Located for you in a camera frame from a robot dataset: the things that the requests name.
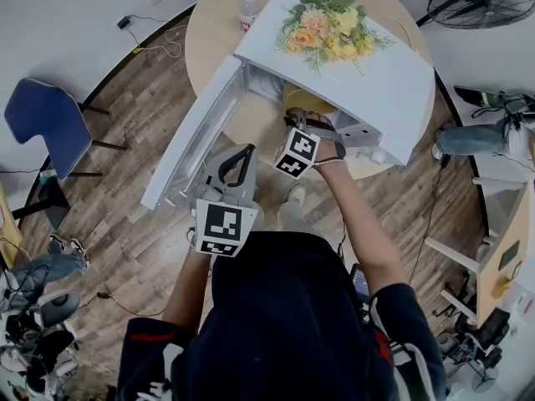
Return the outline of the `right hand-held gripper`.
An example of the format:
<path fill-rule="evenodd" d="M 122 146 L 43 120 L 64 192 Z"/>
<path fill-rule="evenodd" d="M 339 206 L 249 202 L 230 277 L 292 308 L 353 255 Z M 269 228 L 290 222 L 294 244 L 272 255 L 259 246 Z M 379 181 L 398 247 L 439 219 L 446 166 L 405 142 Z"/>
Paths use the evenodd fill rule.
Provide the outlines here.
<path fill-rule="evenodd" d="M 330 120 L 322 114 L 307 113 L 303 109 L 289 109 L 284 115 L 288 128 L 285 140 L 279 146 L 273 167 L 298 180 L 311 168 L 330 161 L 343 161 L 346 156 L 344 142 Z M 334 143 L 334 156 L 317 159 L 322 140 Z"/>

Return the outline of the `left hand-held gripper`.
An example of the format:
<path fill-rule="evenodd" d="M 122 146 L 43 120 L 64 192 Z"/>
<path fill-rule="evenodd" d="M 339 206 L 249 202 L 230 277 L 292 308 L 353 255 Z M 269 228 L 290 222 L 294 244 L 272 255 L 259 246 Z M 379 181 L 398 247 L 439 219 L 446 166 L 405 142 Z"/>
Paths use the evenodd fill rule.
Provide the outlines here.
<path fill-rule="evenodd" d="M 257 149 L 252 144 L 233 146 L 208 162 L 192 207 L 197 252 L 237 256 L 259 219 L 256 181 Z"/>

